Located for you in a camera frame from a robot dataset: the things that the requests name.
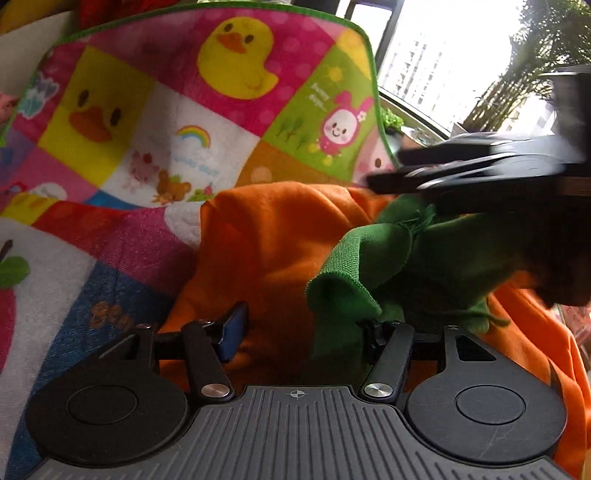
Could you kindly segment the orange pumpkin costume green collar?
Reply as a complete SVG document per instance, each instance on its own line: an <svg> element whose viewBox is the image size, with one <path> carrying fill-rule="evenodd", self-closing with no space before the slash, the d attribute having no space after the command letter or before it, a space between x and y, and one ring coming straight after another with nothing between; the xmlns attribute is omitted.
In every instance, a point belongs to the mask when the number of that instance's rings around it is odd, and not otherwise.
<svg viewBox="0 0 591 480"><path fill-rule="evenodd" d="M164 323L214 320L240 301L250 327L236 386L354 383L363 319L458 324L556 388L557 463L587 469L590 386L556 303L590 299L590 234L564 208L442 219L414 196L335 185L249 185L200 209L197 268Z"/></svg>

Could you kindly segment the potted palm white pot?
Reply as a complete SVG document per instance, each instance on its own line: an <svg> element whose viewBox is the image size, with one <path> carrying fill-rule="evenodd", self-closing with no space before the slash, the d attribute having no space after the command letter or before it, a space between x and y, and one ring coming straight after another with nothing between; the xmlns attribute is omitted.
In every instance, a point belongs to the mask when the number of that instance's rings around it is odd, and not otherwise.
<svg viewBox="0 0 591 480"><path fill-rule="evenodd" d="M551 97L547 74L590 62L590 6L585 1L525 1L520 28L510 42L507 70L462 122L470 133L499 130L529 96Z"/></svg>

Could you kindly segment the green leafy plant tray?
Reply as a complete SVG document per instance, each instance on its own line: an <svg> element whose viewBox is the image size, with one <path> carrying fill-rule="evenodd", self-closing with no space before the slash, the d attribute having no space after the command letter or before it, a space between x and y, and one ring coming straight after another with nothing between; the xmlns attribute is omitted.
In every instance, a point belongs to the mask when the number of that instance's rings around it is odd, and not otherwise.
<svg viewBox="0 0 591 480"><path fill-rule="evenodd" d="M389 108L381 107L381 119L385 129L385 132L389 135L397 135L403 133L403 127L405 126L404 119Z"/></svg>

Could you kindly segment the colourful cartoon patchwork blanket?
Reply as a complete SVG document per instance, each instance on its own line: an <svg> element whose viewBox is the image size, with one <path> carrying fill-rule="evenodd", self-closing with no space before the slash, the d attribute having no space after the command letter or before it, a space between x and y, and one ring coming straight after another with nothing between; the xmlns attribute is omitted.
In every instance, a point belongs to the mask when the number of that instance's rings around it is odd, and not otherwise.
<svg viewBox="0 0 591 480"><path fill-rule="evenodd" d="M170 7L52 48L1 137L2 477L39 464L39 388L167 317L206 201L393 170L379 116L365 32L311 9Z"/></svg>

